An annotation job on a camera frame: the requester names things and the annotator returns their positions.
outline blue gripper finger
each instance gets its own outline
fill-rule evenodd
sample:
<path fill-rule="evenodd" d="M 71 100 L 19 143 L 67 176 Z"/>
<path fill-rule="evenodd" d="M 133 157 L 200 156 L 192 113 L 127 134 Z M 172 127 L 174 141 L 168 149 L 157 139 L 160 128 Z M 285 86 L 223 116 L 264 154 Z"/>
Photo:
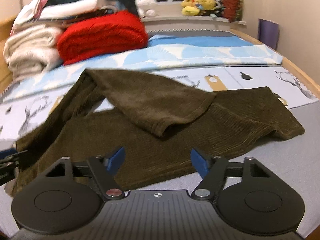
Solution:
<path fill-rule="evenodd" d="M 199 154 L 199 152 L 197 152 L 195 149 L 191 150 L 190 159 L 191 159 L 192 165 L 194 166 L 196 171 L 199 173 L 201 178 L 204 178 L 209 172 L 209 168 L 208 168 L 208 165 L 207 165 L 207 160 L 204 159 Z"/>
<path fill-rule="evenodd" d="M 109 158 L 104 160 L 104 166 L 112 176 L 115 176 L 124 163 L 124 159 L 124 147 L 117 148 Z"/>

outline round black pad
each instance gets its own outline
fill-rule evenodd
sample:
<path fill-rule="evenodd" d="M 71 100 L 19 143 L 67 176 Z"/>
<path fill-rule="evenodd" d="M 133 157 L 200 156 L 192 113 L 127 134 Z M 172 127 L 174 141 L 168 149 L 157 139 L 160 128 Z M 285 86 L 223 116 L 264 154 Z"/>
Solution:
<path fill-rule="evenodd" d="M 38 181 L 14 197 L 16 222 L 41 234 L 59 234 L 87 224 L 100 209 L 100 197 L 89 187 L 73 181 Z"/>
<path fill-rule="evenodd" d="M 248 207 L 259 212 L 271 212 L 282 205 L 282 199 L 277 194 L 264 190 L 250 192 L 244 201 Z"/>
<path fill-rule="evenodd" d="M 57 212 L 65 209 L 71 204 L 71 195 L 65 191 L 61 190 L 49 190 L 39 194 L 35 198 L 35 206 L 47 212 Z"/>
<path fill-rule="evenodd" d="M 234 228 L 258 236 L 294 230 L 304 215 L 304 203 L 288 185 L 274 190 L 272 184 L 232 185 L 221 192 L 217 208 Z"/>

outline red knitted blanket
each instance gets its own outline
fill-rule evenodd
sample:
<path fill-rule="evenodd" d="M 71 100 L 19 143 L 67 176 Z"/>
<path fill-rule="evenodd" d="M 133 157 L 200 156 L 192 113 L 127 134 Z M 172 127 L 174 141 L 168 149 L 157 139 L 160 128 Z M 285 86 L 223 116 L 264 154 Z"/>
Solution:
<path fill-rule="evenodd" d="M 64 65 L 106 53 L 141 49 L 148 35 L 139 17 L 124 10 L 70 26 L 60 37 L 57 48 Z"/>

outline bed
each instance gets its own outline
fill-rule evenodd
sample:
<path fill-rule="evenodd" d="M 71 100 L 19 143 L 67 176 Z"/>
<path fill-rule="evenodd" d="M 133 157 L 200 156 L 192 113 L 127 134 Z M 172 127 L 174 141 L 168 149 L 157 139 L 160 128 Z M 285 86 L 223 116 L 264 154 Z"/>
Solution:
<path fill-rule="evenodd" d="M 306 132 L 289 141 L 260 140 L 252 151 L 233 161 L 253 156 L 293 187 L 306 204 L 298 232 L 303 237 L 308 236 L 320 224 L 320 203 L 316 200 L 320 194 L 319 85 L 288 59 L 237 30 L 161 30 L 151 31 L 149 36 L 149 47 L 143 51 L 144 55 L 149 55 L 147 58 L 142 58 L 141 51 L 139 55 L 124 52 L 98 56 L 12 85 L 1 97 L 0 150 L 44 122 L 80 73 L 88 67 L 105 68 L 108 65 L 110 68 L 148 71 L 206 91 L 268 86 Z M 208 53 L 208 49 L 212 55 L 204 61 L 201 53 Z M 175 55 L 164 55 L 164 51 L 174 51 Z M 140 56 L 140 61 L 132 62 L 133 58 Z M 166 57 L 165 62 L 159 61 L 161 57 Z M 105 99 L 93 111 L 112 108 Z M 200 176 L 194 173 L 144 189 L 187 189 L 191 193 L 200 181 Z M 228 179 L 226 187 L 238 181 L 237 178 Z M 10 211 L 12 199 L 4 189 L 5 185 L 0 187 L 0 230 L 12 236 L 18 228 Z"/>

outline blue and white bedding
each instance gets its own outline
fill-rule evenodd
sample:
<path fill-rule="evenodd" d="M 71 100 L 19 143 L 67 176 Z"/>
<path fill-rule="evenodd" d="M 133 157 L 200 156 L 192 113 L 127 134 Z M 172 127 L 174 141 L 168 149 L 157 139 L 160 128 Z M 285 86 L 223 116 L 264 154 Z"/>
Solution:
<path fill-rule="evenodd" d="M 93 57 L 61 66 L 21 82 L 5 101 L 74 84 L 85 68 L 156 71 L 221 65 L 279 65 L 283 57 L 266 45 L 252 45 L 237 36 L 231 37 L 158 37 L 150 38 L 149 47 L 118 54 Z"/>
<path fill-rule="evenodd" d="M 253 44 L 240 39 L 238 36 L 231 37 L 210 37 L 210 36 L 196 36 L 196 37 L 177 37 L 171 35 L 154 35 L 149 39 L 148 47 L 159 44 L 185 44 L 199 47 L 240 47 L 252 46 Z"/>

